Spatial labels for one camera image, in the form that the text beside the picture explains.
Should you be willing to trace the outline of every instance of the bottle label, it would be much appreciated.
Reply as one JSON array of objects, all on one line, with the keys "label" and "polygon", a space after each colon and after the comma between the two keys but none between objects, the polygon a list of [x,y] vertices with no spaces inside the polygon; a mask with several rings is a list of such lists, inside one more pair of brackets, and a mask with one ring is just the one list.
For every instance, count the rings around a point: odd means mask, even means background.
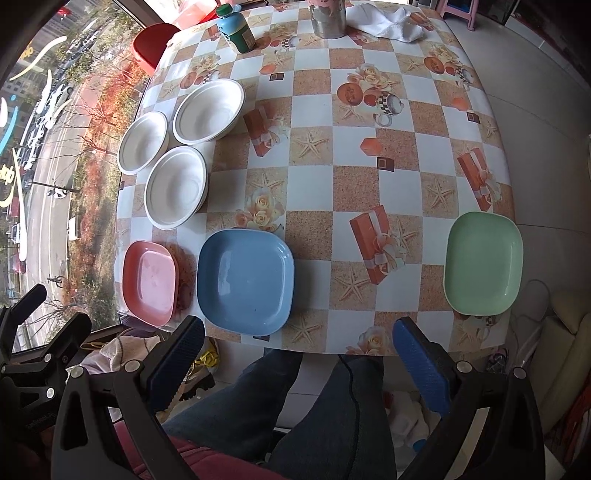
[{"label": "bottle label", "polygon": [[255,46],[255,37],[248,24],[232,35],[223,35],[236,53],[247,53]]}]

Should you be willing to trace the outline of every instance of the square plate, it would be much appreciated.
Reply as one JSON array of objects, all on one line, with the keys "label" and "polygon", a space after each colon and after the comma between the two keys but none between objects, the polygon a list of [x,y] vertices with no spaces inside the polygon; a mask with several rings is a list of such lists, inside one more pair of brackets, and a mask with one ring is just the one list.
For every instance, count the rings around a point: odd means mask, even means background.
[{"label": "square plate", "polygon": [[495,213],[465,213],[447,240],[446,299],[465,315],[498,315],[515,301],[522,267],[523,240],[511,220]]},{"label": "square plate", "polygon": [[166,325],[177,303],[177,261],[162,245],[132,243],[123,260],[122,290],[132,315],[154,327]]},{"label": "square plate", "polygon": [[203,244],[197,300],[214,325],[244,335],[270,335],[290,315],[294,259],[269,232],[221,230]]}]

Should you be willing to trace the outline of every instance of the couch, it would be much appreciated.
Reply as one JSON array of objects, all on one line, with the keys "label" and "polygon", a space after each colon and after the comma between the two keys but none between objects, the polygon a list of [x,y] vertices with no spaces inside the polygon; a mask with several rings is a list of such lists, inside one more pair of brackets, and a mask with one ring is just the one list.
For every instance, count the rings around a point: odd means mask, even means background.
[{"label": "couch", "polygon": [[573,404],[591,369],[591,292],[561,291],[550,303],[555,315],[543,320],[529,367],[544,434]]}]

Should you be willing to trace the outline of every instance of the street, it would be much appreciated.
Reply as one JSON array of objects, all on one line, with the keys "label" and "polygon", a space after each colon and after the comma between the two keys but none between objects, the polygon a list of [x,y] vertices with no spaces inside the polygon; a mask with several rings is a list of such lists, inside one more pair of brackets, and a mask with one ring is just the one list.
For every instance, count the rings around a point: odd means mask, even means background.
[{"label": "street", "polygon": [[[84,148],[78,135],[84,135],[91,117],[84,105],[92,108],[100,96],[104,79],[89,79],[72,94],[72,103],[44,139],[37,160],[34,181],[64,186],[72,177],[77,164],[77,155]],[[37,283],[47,288],[47,300],[61,300],[60,288],[47,282],[47,277],[67,277],[67,223],[70,198],[47,196],[48,187],[33,184],[28,194],[28,255],[27,272],[24,275],[24,290]],[[33,344],[44,344],[51,325],[38,325],[35,320],[47,314],[52,307],[42,305],[27,321],[27,329]]]}]

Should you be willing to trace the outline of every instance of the chair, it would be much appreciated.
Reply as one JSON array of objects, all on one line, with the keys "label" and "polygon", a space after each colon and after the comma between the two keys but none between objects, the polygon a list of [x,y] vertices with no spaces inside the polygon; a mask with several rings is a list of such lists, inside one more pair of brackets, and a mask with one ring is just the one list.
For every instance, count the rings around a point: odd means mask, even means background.
[{"label": "chair", "polygon": [[470,2],[470,10],[468,12],[461,10],[459,7],[454,7],[453,5],[448,5],[449,0],[439,0],[437,4],[437,13],[443,15],[446,13],[450,13],[460,18],[465,18],[468,20],[468,30],[474,31],[474,24],[476,23],[476,11],[478,10],[478,0],[471,0]]},{"label": "chair", "polygon": [[591,369],[591,292],[561,291],[550,297],[530,364],[530,382],[546,434],[579,395]]},{"label": "chair", "polygon": [[157,23],[144,28],[132,43],[135,61],[149,76],[154,75],[156,66],[162,58],[166,44],[177,32],[178,27],[169,23]]}]

